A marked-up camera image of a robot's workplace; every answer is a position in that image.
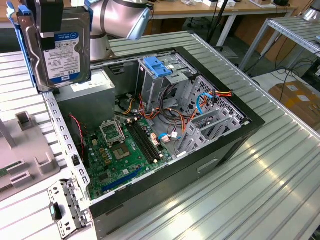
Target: gray power supply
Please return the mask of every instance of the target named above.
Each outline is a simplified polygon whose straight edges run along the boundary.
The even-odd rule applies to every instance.
[[[115,114],[116,88],[104,70],[95,71],[92,80],[82,84],[72,84],[59,89],[55,95],[64,119],[76,116],[91,132]]]

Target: yellow wire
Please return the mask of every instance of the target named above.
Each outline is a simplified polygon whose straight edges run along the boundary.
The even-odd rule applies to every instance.
[[[216,93],[219,93],[219,94],[230,94],[231,91],[215,91]]]
[[[130,113],[130,111],[131,111],[131,107],[132,107],[132,101],[133,101],[133,100],[131,99],[128,110],[127,110],[127,111],[125,111],[125,112],[123,112],[122,114],[126,115],[126,114]]]

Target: workbench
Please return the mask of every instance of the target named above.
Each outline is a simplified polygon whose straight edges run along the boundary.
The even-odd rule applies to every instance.
[[[320,135],[196,34],[111,41],[119,57],[177,46],[188,50],[266,123],[230,161],[107,239],[309,239],[320,225]],[[0,54],[0,109],[3,121],[21,111],[33,114],[62,168],[0,202],[1,239],[58,240],[46,191],[71,172],[21,52]],[[94,240],[95,230],[87,227],[70,239]]]
[[[17,7],[19,5],[18,0],[11,0],[13,5]],[[66,7],[70,6],[69,0],[64,0]],[[237,2],[234,7],[227,7],[223,12],[223,16],[229,16],[224,26],[223,32],[219,38],[217,46],[223,46],[225,40],[234,24],[236,17],[241,15],[259,15],[259,14],[275,14],[285,13],[285,17],[290,17],[294,10],[297,9],[295,6],[277,6],[274,8],[260,8],[250,2],[249,0],[242,0]],[[215,7],[209,7],[203,3],[197,3],[196,5],[186,5],[180,0],[174,2],[170,1],[157,1],[154,3],[154,16],[157,19],[183,19],[183,18],[197,18],[197,17],[212,17],[215,12]],[[7,5],[6,1],[0,3],[0,29],[1,28],[12,28],[12,24],[7,19]]]
[[[269,27],[273,28],[275,33],[266,44],[261,55],[266,53],[272,47],[273,42],[279,35],[284,35],[300,46],[300,51],[292,58],[287,68],[291,67],[295,63],[303,50],[308,50],[316,56],[320,56],[320,43],[316,41],[316,37],[320,36],[320,23],[310,23],[301,17],[270,18],[264,22],[252,45],[244,56],[239,66],[241,70],[245,69],[248,61],[254,54],[254,51]]]

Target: metal shelf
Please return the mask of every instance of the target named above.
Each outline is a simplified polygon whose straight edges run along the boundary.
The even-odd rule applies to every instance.
[[[320,43],[316,41],[316,37],[320,36],[320,23],[310,23],[303,20],[301,17],[271,18],[264,22],[251,47],[244,56],[239,69],[245,69],[245,66],[265,35],[268,27],[273,28],[277,32],[271,37],[264,51],[262,51],[263,53],[271,47],[276,37],[279,34],[282,34],[300,45],[302,48],[320,56]]]

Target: slotted aluminum surface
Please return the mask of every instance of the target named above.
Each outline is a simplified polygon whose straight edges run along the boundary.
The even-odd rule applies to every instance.
[[[231,161],[106,239],[308,239],[320,224],[319,135],[275,104],[196,35],[178,32],[146,36],[136,42],[111,41],[118,56],[178,46],[185,47],[233,89],[266,124]],[[45,135],[48,142],[55,143],[43,99],[28,79],[20,52],[0,55],[0,118],[11,118],[10,111],[30,109],[38,116],[44,133],[49,133]],[[54,146],[59,154],[59,145]],[[59,239],[46,209],[49,199],[45,190],[68,174],[65,168],[59,175],[0,202],[1,239]],[[95,231],[89,228],[71,239],[94,240]]]
[[[301,17],[279,17],[270,19],[268,25],[308,51],[320,53],[320,43],[316,41],[320,23],[310,23]]]

